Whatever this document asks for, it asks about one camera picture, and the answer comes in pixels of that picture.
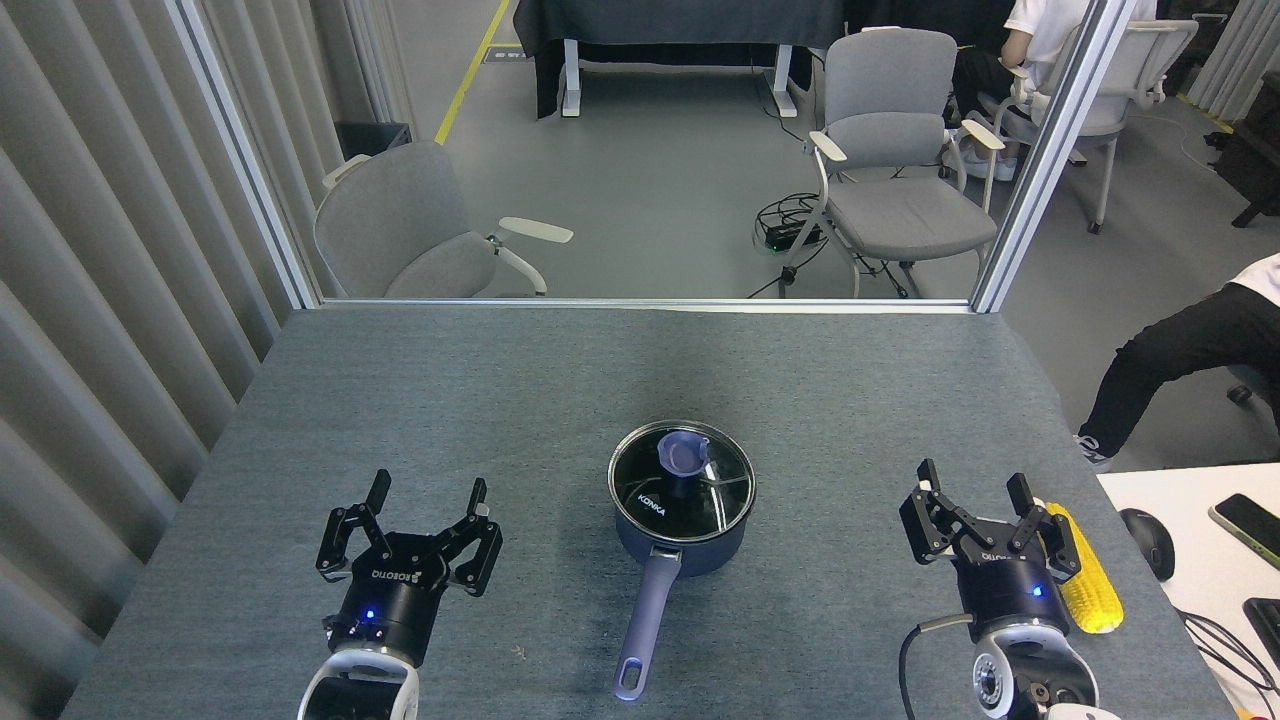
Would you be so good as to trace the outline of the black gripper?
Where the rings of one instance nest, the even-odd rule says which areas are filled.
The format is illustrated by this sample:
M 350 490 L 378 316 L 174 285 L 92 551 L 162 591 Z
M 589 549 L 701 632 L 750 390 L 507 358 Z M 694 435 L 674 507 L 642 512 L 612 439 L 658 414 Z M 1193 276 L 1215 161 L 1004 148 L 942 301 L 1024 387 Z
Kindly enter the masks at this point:
M 445 582 L 483 596 L 502 547 L 500 527 L 484 503 L 486 482 L 475 479 L 465 518 L 435 536 L 388 533 L 378 524 L 392 478 L 374 477 L 366 500 L 333 509 L 323 533 L 316 570 L 328 583 L 351 577 L 347 544 L 365 532 L 370 548 L 353 562 L 340 611 L 325 620 L 328 648 L 385 650 L 421 667 Z
M 991 633 L 1009 624 L 1046 624 L 1070 632 L 1068 610 L 1053 579 L 1062 584 L 1080 570 L 1071 523 L 1061 512 L 1051 512 L 1021 473 L 1006 483 L 1020 516 L 1015 527 L 978 520 L 952 502 L 941 492 L 932 459 L 922 460 L 916 479 L 916 487 L 899 507 L 911 555 L 927 565 L 954 543 L 963 610 L 973 616 L 970 633 Z M 987 537 L 995 541 L 991 548 Z

